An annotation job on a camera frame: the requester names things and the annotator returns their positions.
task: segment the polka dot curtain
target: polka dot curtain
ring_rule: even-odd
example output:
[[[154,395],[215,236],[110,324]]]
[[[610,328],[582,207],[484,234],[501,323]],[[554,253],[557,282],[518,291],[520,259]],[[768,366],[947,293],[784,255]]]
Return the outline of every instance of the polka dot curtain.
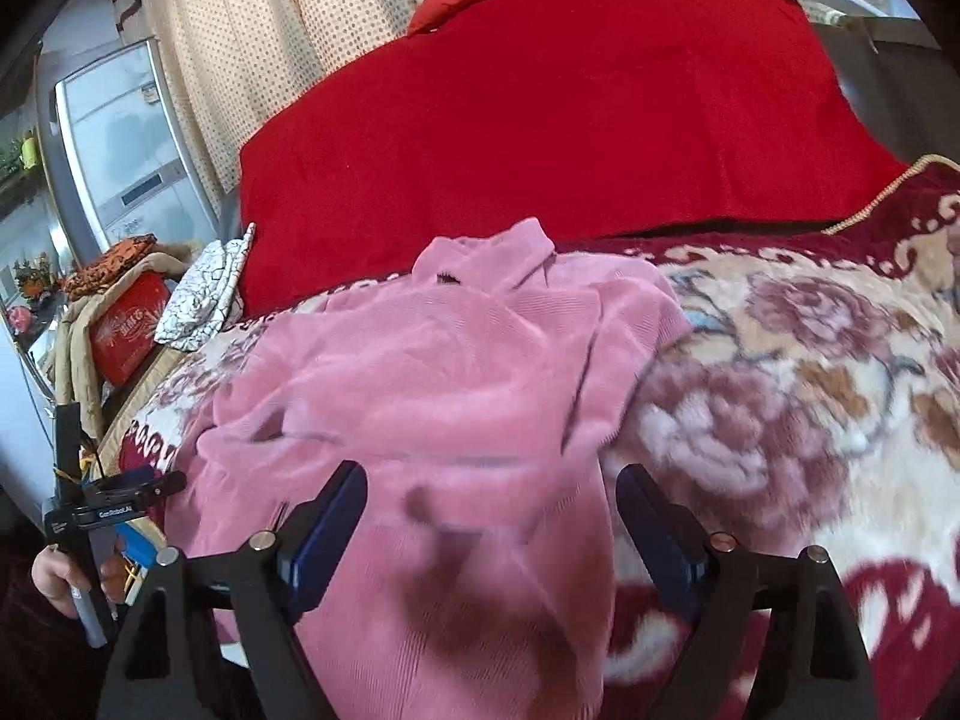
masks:
[[[237,185],[240,148],[258,127],[402,34],[420,0],[140,1],[115,1],[121,37],[160,41],[176,117],[217,206]]]

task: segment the gray handle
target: gray handle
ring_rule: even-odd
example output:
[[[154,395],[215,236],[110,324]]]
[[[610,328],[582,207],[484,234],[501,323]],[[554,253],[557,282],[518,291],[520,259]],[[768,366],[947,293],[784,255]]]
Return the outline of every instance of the gray handle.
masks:
[[[112,555],[117,541],[116,528],[99,528],[90,531],[90,549],[93,551],[93,560],[97,569],[105,563]],[[97,618],[97,613],[93,607],[93,601],[90,600],[89,593],[70,587],[70,594],[73,596],[73,604],[77,608],[77,614],[83,628],[86,630],[86,643],[94,649],[99,649],[107,644],[107,636],[104,634],[103,626]],[[110,611],[116,618],[116,608],[110,604]]]

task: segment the yellow-green object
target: yellow-green object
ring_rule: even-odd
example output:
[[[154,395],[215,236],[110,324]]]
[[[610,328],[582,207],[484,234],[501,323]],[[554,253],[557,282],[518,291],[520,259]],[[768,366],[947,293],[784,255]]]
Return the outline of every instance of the yellow-green object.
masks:
[[[25,170],[32,170],[40,163],[40,155],[37,153],[37,138],[30,136],[20,147],[20,159],[23,160]]]

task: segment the floral blanket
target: floral blanket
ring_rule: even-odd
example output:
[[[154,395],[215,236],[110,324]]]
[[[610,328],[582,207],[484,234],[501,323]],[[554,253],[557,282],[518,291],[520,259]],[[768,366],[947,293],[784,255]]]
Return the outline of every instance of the floral blanket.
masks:
[[[770,553],[826,547],[884,720],[922,714],[960,659],[958,214],[960,169],[925,158],[827,233],[565,247],[652,260],[695,327],[638,385],[603,456],[611,490],[639,462],[708,530]],[[131,426],[121,466],[165,469],[200,402],[240,370],[270,320],[188,355]],[[602,716],[635,720],[687,631],[659,608],[611,512],[618,591]],[[752,615],[724,718],[742,712],[767,621]]]

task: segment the dark sleeve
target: dark sleeve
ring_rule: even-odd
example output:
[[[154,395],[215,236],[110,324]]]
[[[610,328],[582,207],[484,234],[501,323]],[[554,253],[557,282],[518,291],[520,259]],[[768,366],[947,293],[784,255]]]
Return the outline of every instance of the dark sleeve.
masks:
[[[0,562],[0,717],[93,720],[109,647],[88,647],[83,625],[40,595],[31,560],[0,549]]]

